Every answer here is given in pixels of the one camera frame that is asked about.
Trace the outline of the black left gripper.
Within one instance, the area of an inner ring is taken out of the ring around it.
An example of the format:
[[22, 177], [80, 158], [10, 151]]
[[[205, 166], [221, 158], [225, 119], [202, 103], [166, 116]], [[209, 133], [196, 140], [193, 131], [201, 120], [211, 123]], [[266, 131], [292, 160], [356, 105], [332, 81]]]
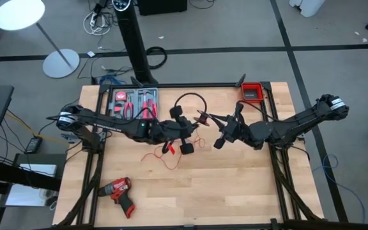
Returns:
[[173, 153], [172, 144], [176, 139], [181, 141], [180, 151], [187, 155], [194, 152], [193, 144], [186, 142], [186, 138], [190, 137], [192, 132], [199, 128], [200, 122], [196, 121], [193, 124], [184, 117], [182, 107], [175, 105], [169, 110], [172, 120], [159, 121], [156, 120], [157, 138], [160, 142], [164, 142], [162, 146], [162, 153], [168, 151]]

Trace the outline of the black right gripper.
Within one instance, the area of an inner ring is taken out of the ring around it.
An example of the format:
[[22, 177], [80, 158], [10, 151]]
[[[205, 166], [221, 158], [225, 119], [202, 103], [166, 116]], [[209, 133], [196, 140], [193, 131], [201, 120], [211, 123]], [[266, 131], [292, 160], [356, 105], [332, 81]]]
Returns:
[[209, 118], [217, 124], [219, 132], [222, 133], [213, 145], [215, 148], [221, 149], [226, 141], [233, 143], [236, 140], [254, 147], [249, 126], [242, 116], [242, 110], [243, 104], [237, 102], [233, 115], [219, 116], [209, 113]]

